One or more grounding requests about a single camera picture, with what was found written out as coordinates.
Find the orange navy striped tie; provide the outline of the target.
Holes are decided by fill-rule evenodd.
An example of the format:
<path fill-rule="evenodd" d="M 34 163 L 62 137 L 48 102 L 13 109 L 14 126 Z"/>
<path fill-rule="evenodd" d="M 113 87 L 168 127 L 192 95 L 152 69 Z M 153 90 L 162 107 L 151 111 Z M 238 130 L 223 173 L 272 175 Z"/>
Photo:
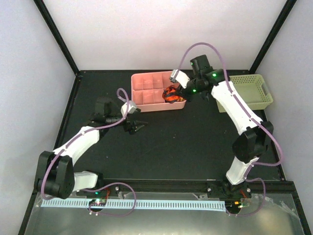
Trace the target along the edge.
<path fill-rule="evenodd" d="M 177 87 L 170 85 L 162 93 L 162 98 L 166 103 L 173 104 L 175 102 L 183 102 L 185 99 L 177 94 Z"/>

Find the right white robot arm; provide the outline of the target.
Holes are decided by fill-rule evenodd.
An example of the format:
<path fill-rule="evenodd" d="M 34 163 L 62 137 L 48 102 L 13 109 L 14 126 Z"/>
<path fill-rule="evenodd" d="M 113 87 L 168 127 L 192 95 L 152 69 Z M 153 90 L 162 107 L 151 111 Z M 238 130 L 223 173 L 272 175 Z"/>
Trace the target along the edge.
<path fill-rule="evenodd" d="M 214 70 L 206 55 L 192 59 L 190 64 L 194 74 L 192 79 L 180 70 L 171 73 L 170 80 L 179 83 L 177 95 L 188 101 L 196 93 L 206 92 L 212 95 L 222 105 L 238 132 L 238 138 L 232 145 L 234 160 L 222 185 L 224 195 L 234 197 L 240 192 L 253 164 L 267 151 L 273 125 L 269 121 L 263 121 L 249 108 L 229 76 L 223 69 Z"/>

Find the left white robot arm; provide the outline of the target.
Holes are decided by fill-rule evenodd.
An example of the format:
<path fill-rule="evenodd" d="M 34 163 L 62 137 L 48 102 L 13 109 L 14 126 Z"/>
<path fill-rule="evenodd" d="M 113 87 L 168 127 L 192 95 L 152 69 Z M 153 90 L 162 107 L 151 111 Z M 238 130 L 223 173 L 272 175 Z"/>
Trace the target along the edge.
<path fill-rule="evenodd" d="M 34 189 L 45 200 L 67 199 L 72 192 L 82 189 L 89 190 L 93 195 L 102 194 L 105 183 L 99 179 L 100 174 L 87 170 L 76 173 L 74 166 L 110 129 L 121 126 L 125 132 L 132 135 L 147 125 L 144 121 L 135 120 L 140 112 L 131 100 L 118 107 L 110 98 L 98 98 L 87 124 L 81 127 L 76 135 L 53 151 L 40 154 Z"/>

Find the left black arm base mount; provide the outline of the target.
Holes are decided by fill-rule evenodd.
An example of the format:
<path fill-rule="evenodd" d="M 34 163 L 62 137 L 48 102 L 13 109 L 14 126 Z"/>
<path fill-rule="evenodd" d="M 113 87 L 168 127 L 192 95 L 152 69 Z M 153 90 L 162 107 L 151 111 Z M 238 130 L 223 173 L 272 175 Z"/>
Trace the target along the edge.
<path fill-rule="evenodd" d="M 110 184 L 107 184 L 105 186 L 102 186 L 101 188 L 98 188 L 98 189 L 84 188 L 84 189 L 79 189 L 78 191 L 96 193 L 96 192 L 101 192 L 105 189 L 109 189 L 112 186 L 119 186 L 119 185 L 124 185 L 124 183 L 123 182 L 114 182 L 114 183 L 110 183 Z"/>

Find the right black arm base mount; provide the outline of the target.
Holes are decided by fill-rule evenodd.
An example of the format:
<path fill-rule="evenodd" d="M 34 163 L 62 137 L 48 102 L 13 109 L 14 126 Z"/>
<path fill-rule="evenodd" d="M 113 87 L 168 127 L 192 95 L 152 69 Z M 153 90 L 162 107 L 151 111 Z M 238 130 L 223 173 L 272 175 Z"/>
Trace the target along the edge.
<path fill-rule="evenodd" d="M 241 199 L 251 198 L 248 192 L 248 183 L 242 182 L 238 185 L 232 185 L 227 179 L 213 180 L 206 182 L 207 194 L 209 198 L 219 199 Z"/>

